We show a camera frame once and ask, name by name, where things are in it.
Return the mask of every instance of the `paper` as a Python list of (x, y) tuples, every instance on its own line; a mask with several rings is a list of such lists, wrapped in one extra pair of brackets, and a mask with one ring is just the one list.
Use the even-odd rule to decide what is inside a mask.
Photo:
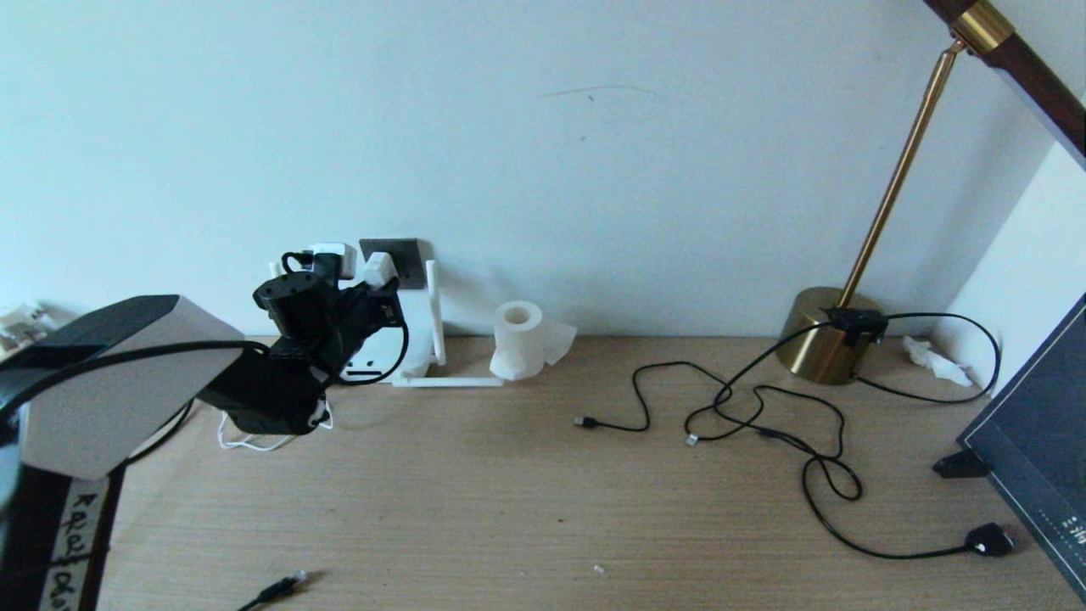
[(935, 373), (935, 378), (949, 380), (959, 386), (973, 385), (973, 381), (965, 375), (961, 366), (932, 352), (931, 342), (918, 342), (906, 335), (901, 339), (901, 346), (909, 354), (909, 359), (913, 364), (932, 370)]
[(577, 328), (543, 317), (530, 301), (509, 301), (494, 311), (494, 357), (490, 371), (505, 380), (538, 375), (569, 353)]

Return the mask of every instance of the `desk lamp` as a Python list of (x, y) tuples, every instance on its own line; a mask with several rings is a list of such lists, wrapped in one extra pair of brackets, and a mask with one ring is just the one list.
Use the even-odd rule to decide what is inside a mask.
[[(901, 190), (935, 104), (950, 76), (955, 59), (961, 51), (981, 58), (984, 63), (1009, 77), (1026, 101), (1032, 102), (1034, 110), (1038, 111), (1046, 127), (1078, 164), (1086, 168), (1086, 110), (1025, 40), (1014, 33), (1014, 26), (987, 0), (924, 2), (950, 26), (952, 42), (935, 62), (912, 129), (845, 287), (811, 287), (797, 294), (784, 324), (782, 339), (805, 328), (830, 322), (831, 315), (828, 311), (831, 310), (879, 310), (879, 304), (857, 293), (856, 287)], [(876, 336), (876, 333), (867, 331), (846, 333), (842, 326), (833, 324), (797, 338), (776, 355), (784, 367), (800, 378), (821, 384), (845, 384), (851, 380), (860, 358)]]

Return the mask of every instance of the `wall socket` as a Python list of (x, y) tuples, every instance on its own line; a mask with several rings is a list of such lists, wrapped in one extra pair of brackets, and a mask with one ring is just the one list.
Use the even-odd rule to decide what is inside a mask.
[(419, 252), (418, 239), (366, 239), (358, 240), (358, 247), (367, 260), (375, 252), (388, 252), (400, 276), (400, 288), (426, 288), (426, 268)]

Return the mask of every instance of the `desk surface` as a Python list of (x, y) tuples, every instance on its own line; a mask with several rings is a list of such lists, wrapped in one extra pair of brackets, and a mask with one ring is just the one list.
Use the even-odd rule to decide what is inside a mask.
[[(125, 482), (101, 609), (236, 609), (305, 569), (316, 578), (275, 609), (1078, 609), (1072, 589), (987, 481), (943, 481), (982, 408), (931, 406), (859, 385), (816, 386), (769, 360), (756, 382), (834, 402), (857, 504), (819, 481), (820, 507), (883, 551), (960, 544), (986, 522), (1015, 553), (885, 561), (845, 548), (799, 488), (805, 457), (750, 432), (683, 444), (686, 413), (716, 387), (691, 371), (643, 378), (653, 429), (574, 428), (576, 416), (639, 423), (637, 366), (687, 359), (735, 372), (769, 340), (582, 339), (556, 368), (502, 389), (334, 390), (336, 429), (270, 454), (220, 450), (218, 412), (199, 410)], [(479, 373), (493, 343), (454, 340)], [(959, 394), (888, 346), (869, 377)], [(832, 448), (834, 421), (772, 397), (760, 421)], [(705, 434), (721, 431), (707, 419)], [(597, 572), (599, 565), (604, 572)]]

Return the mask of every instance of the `white cable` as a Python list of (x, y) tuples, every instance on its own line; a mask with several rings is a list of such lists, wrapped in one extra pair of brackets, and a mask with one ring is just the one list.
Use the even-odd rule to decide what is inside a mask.
[[(321, 422), (320, 428), (331, 431), (332, 427), (334, 427), (334, 423), (332, 422), (332, 407), (330, 404), (328, 404), (327, 400), (325, 400), (324, 403), (325, 403), (325, 409), (328, 411), (328, 422)], [(223, 437), (224, 430), (226, 429), (226, 419), (227, 415), (226, 412), (223, 412), (223, 420), (218, 423), (218, 434), (217, 434), (218, 447), (223, 448), (224, 450), (232, 450), (235, 448), (249, 448), (250, 450), (256, 450), (257, 453), (270, 453), (273, 450), (277, 450), (286, 446), (287, 444), (293, 442), (295, 437), (298, 437), (298, 435), (283, 435), (282, 440), (279, 440), (278, 442), (272, 444), (270, 446), (260, 446), (257, 444), (252, 443), (253, 440), (255, 440), (256, 437), (264, 437), (263, 435), (249, 434), (241, 440), (227, 442)]]

